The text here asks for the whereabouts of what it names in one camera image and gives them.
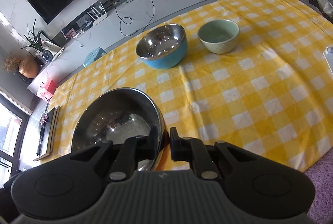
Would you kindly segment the orange steel bowl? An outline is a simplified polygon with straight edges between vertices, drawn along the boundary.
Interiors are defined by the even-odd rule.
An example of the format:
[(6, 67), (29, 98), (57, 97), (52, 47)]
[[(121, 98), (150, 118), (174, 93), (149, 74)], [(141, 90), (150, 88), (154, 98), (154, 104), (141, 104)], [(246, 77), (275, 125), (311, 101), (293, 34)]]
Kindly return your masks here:
[(138, 170), (163, 170), (168, 158), (168, 132), (162, 112), (144, 92), (135, 88), (117, 88), (95, 99), (76, 124), (71, 151), (76, 152), (97, 142), (110, 140), (123, 144), (133, 136), (148, 136), (152, 127), (158, 130), (158, 155), (143, 160)]

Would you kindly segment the blue steel bowl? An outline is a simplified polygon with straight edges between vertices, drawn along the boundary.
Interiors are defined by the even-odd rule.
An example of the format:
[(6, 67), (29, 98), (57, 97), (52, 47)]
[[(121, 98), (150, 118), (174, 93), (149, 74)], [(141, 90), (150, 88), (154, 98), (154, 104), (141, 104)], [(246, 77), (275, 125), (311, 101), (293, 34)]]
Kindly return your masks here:
[(170, 69), (187, 54), (187, 36), (183, 26), (166, 24), (148, 32), (136, 46), (137, 56), (154, 69)]

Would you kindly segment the green ceramic bowl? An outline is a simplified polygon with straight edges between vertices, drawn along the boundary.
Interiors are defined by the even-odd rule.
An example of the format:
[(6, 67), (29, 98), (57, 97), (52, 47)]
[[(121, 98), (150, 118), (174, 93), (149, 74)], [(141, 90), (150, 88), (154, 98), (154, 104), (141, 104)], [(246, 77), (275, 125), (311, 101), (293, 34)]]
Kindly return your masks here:
[(203, 46), (214, 54), (226, 54), (236, 48), (239, 26), (231, 20), (213, 20), (200, 27), (198, 38)]

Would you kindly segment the black notebook with pen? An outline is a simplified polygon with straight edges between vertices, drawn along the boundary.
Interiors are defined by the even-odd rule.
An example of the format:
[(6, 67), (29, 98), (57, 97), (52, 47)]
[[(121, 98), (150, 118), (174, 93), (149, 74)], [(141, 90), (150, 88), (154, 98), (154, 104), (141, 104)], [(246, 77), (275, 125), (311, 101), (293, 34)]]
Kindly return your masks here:
[(40, 119), (40, 138), (37, 147), (37, 158), (33, 161), (40, 161), (52, 153), (56, 123), (59, 116), (59, 106), (54, 107), (48, 113), (43, 113)]

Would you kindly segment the light blue plastic stool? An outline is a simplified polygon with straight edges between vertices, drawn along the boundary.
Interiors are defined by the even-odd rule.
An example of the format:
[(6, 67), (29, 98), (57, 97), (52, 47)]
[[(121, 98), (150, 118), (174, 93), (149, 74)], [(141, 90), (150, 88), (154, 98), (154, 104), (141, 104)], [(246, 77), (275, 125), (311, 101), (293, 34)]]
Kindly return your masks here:
[(95, 50), (91, 51), (86, 56), (86, 58), (83, 62), (83, 67), (87, 68), (89, 65), (91, 65), (93, 62), (95, 62), (96, 60), (98, 60), (105, 54), (106, 54), (106, 52), (102, 48), (100, 48), (100, 47), (96, 48)]

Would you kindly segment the yellow checkered tablecloth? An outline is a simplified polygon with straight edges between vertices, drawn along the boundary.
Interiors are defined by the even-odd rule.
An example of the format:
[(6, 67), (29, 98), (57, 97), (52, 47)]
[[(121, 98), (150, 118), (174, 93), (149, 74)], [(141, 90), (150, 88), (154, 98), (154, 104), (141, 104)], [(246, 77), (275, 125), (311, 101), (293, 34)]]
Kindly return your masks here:
[[(214, 54), (198, 31), (222, 19), (238, 24), (238, 43)], [(56, 90), (52, 159), (70, 152), (88, 105), (120, 87), (144, 91), (168, 127), (206, 144), (225, 140), (300, 171), (332, 148), (332, 75), (323, 56), (332, 24), (324, 17), (299, 0), (219, 0), (173, 22), (188, 41), (178, 66), (150, 68), (136, 55), (134, 37)]]

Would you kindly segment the copper round vase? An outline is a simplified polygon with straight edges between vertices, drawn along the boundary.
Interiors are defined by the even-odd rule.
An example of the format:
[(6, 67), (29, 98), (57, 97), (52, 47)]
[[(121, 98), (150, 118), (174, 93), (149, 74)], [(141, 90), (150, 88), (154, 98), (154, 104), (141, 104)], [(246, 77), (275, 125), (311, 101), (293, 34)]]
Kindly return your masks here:
[(34, 79), (40, 69), (32, 56), (26, 56), (19, 62), (18, 71), (26, 78)]

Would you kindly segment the white wifi router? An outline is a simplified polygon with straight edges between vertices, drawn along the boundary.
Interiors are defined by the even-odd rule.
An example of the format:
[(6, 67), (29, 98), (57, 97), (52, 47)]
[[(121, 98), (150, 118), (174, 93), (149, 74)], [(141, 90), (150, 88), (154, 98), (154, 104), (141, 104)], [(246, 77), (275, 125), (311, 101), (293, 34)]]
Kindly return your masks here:
[(92, 7), (86, 13), (92, 18), (93, 26), (99, 24), (101, 21), (105, 20), (108, 16), (102, 3), (99, 4), (98, 8)]

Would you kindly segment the white tv cabinet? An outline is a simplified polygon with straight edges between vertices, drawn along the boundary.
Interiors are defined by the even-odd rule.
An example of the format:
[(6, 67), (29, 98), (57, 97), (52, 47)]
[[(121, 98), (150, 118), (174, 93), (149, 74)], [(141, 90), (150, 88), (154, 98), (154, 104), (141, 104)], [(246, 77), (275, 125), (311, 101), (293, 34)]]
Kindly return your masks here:
[(118, 4), (105, 20), (77, 39), (69, 41), (60, 56), (42, 68), (28, 90), (37, 93), (38, 88), (49, 78), (60, 83), (81, 68), (86, 56), (98, 47), (110, 51), (140, 34), (143, 28), (149, 29), (213, 1), (215, 0), (127, 0), (124, 4)]

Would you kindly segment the potted green plant left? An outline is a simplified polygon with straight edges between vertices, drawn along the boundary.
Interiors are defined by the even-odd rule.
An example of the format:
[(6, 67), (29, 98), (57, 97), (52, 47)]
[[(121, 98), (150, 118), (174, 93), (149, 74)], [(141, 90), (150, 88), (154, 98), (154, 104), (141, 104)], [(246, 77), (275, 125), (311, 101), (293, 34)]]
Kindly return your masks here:
[(33, 27), (32, 27), (31, 30), (27, 26), (27, 34), (28, 35), (25, 35), (24, 37), (25, 37), (28, 45), (22, 47), (22, 49), (33, 48), (33, 49), (39, 51), (42, 54), (42, 57), (47, 62), (50, 63), (53, 60), (53, 54), (50, 51), (43, 48), (42, 39), (40, 37), (41, 32), (37, 32), (37, 33), (34, 32), (35, 24), (36, 24), (36, 20), (34, 20)]

